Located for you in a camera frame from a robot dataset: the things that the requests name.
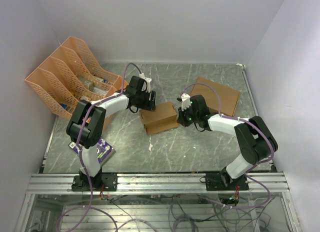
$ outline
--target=purple circuit board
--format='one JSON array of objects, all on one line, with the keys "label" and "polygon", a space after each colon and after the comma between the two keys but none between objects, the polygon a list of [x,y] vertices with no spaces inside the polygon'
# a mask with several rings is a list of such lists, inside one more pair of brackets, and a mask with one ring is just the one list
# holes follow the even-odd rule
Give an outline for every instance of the purple circuit board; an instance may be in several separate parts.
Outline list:
[{"label": "purple circuit board", "polygon": [[[70,142],[68,147],[77,155],[79,155],[79,149],[75,142]],[[99,139],[98,143],[96,144],[96,153],[101,166],[107,162],[114,152],[116,152],[115,149],[109,143],[107,143],[103,138]]]}]

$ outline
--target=glass panel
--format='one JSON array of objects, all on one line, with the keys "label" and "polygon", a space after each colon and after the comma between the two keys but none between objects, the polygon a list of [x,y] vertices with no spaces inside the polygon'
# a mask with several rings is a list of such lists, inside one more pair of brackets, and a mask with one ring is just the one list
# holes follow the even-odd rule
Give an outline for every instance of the glass panel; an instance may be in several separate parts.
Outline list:
[{"label": "glass panel", "polygon": [[[229,209],[209,200],[229,199],[232,194],[214,195],[116,195],[94,196],[92,206],[108,213],[119,231],[126,232],[290,232],[281,193],[253,209]],[[235,208],[259,205],[266,194],[241,194]],[[87,206],[88,195],[39,195],[26,232],[55,232],[58,217],[75,206]],[[60,223],[62,231],[74,227],[86,208],[70,211]],[[76,232],[114,232],[114,222],[91,209]]]}]

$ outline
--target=item in organizer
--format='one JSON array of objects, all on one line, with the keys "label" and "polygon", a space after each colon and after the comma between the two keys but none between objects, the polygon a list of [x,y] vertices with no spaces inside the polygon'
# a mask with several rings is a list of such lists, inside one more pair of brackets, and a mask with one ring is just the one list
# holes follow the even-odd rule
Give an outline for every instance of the item in organizer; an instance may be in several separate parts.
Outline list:
[{"label": "item in organizer", "polygon": [[94,90],[94,83],[86,78],[81,76],[78,77],[78,80],[84,85],[84,87],[90,91]]},{"label": "item in organizer", "polygon": [[92,92],[96,93],[96,94],[98,94],[100,96],[103,96],[103,97],[105,97],[107,95],[107,93],[108,93],[108,91],[105,91],[105,90],[100,89],[98,87],[94,87]]},{"label": "item in organizer", "polygon": [[75,108],[73,108],[71,106],[67,106],[66,111],[68,111],[70,114],[72,114],[75,111]]},{"label": "item in organizer", "polygon": [[98,77],[98,76],[93,76],[97,81],[100,81],[100,82],[102,82],[102,83],[104,83],[105,82],[105,80],[103,79],[103,78],[100,78],[100,77]]},{"label": "item in organizer", "polygon": [[[75,142],[70,142],[68,147],[79,155],[79,148],[76,146]],[[96,153],[98,157],[98,161],[102,166],[107,160],[115,153],[116,150],[109,143],[107,143],[103,138],[100,138],[98,143],[96,144]]]},{"label": "item in organizer", "polygon": [[64,103],[60,103],[60,105],[62,106],[62,108],[67,109],[67,105]]},{"label": "item in organizer", "polygon": [[82,95],[81,98],[80,98],[80,100],[81,100],[81,101],[82,101],[82,100],[85,100],[85,101],[88,101],[88,102],[91,101],[91,99],[90,99],[89,97],[85,96],[85,95]]}]

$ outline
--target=robotic arm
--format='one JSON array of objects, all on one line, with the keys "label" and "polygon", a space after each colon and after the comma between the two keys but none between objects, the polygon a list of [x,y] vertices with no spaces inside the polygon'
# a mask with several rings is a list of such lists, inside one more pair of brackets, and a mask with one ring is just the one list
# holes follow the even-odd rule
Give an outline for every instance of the robotic arm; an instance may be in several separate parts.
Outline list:
[{"label": "robotic arm", "polygon": [[[184,127],[194,124],[200,132],[220,131],[236,136],[241,154],[221,170],[221,180],[225,186],[241,177],[246,171],[271,154],[266,141],[255,129],[242,121],[210,113],[205,98],[202,95],[190,97],[188,94],[183,93],[178,100],[182,102],[181,107],[178,108],[177,122],[179,124]],[[278,149],[275,138],[261,117],[254,116],[245,120],[253,123],[262,131],[271,143],[274,151]]]},{"label": "robotic arm", "polygon": [[[139,109],[154,111],[156,109],[156,92],[151,90],[150,82],[151,78],[146,78],[142,73],[139,77],[133,76],[131,78],[123,94],[117,91],[109,99],[104,98],[92,102],[81,100],[77,104],[66,128],[66,133],[71,137],[72,142],[77,141],[88,109],[93,104],[97,104],[90,111],[90,122],[85,124],[79,142],[84,147],[82,149],[82,160],[94,188],[99,187],[101,183],[102,168],[98,161],[95,145],[102,135],[105,118],[126,109],[133,113],[138,112]],[[88,182],[84,168],[80,169],[79,174],[82,181]]]}]

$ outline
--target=metal extrusion frame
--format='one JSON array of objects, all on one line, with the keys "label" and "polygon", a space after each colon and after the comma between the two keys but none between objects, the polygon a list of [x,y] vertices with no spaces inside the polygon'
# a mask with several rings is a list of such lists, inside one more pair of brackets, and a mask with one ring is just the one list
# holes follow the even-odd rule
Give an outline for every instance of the metal extrusion frame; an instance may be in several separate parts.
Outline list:
[{"label": "metal extrusion frame", "polygon": [[[33,195],[90,195],[89,191],[71,191],[74,176],[77,174],[33,174],[27,193]],[[200,182],[205,173],[118,173],[116,191],[109,195],[165,195],[165,194],[217,194],[234,191],[207,191],[206,184]],[[288,192],[289,186],[282,172],[256,173],[249,175],[263,183],[271,193]],[[241,193],[266,193],[260,184],[248,179],[249,190]]]},{"label": "metal extrusion frame", "polygon": [[248,82],[247,75],[246,75],[246,67],[243,64],[241,64],[241,65],[239,64],[239,66],[242,67],[241,72],[242,72],[242,76],[244,78],[245,86],[246,86],[246,89],[248,90],[248,93],[249,93],[249,97],[250,97],[250,101],[252,103],[254,114],[257,116],[258,115],[258,111],[257,111],[257,108],[256,108],[254,97],[253,97],[251,89],[249,87],[249,82]]},{"label": "metal extrusion frame", "polygon": [[[16,232],[25,231],[28,218],[37,195],[90,195],[90,192],[71,191],[73,178],[77,174],[33,174],[31,176]],[[227,194],[234,191],[207,191],[200,182],[205,173],[118,173],[117,191],[109,195],[168,195],[168,194]],[[283,172],[251,172],[249,175],[268,187],[271,193],[282,195],[282,205],[286,220],[292,232],[302,232],[299,218],[294,208],[289,186]],[[259,184],[248,179],[249,190],[242,194],[266,193]]]}]

